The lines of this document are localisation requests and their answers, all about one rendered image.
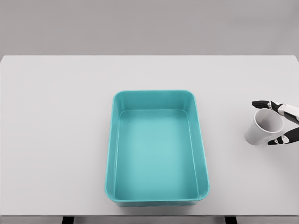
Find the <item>teal plastic basket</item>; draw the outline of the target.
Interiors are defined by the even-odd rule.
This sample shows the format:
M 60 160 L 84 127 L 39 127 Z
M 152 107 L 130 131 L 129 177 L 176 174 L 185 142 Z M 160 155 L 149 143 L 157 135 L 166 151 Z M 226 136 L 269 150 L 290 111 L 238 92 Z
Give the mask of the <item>teal plastic basket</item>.
M 195 205 L 210 181 L 195 96 L 120 91 L 112 102 L 105 193 L 120 207 Z

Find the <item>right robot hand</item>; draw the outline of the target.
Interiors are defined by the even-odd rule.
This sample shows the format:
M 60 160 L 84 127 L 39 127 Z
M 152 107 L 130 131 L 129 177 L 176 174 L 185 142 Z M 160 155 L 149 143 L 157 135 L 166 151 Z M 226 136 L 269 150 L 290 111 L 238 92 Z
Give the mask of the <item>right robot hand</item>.
M 299 108 L 283 103 L 276 103 L 268 100 L 252 101 L 252 106 L 257 109 L 271 109 L 279 115 L 285 117 L 287 120 L 299 125 Z M 283 145 L 291 144 L 299 141 L 299 127 L 294 128 L 276 139 L 268 141 L 268 145 Z

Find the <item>white paper cup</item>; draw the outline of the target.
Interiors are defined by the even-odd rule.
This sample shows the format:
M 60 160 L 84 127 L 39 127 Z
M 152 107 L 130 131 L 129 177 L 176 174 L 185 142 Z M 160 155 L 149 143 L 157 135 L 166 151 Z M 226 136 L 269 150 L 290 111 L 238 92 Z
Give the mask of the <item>white paper cup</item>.
M 245 140 L 251 145 L 259 145 L 284 128 L 282 117 L 271 109 L 259 109 L 246 131 Z

